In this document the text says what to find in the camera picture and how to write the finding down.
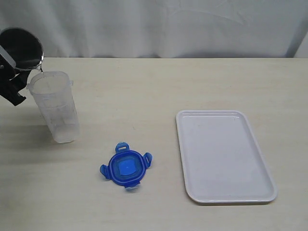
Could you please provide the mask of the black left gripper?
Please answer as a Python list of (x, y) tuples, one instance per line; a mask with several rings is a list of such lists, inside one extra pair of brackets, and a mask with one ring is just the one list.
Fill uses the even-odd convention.
[(30, 71), (15, 70), (13, 63), (0, 57), (0, 95), (14, 106), (21, 104), (26, 97), (19, 91), (27, 85)]

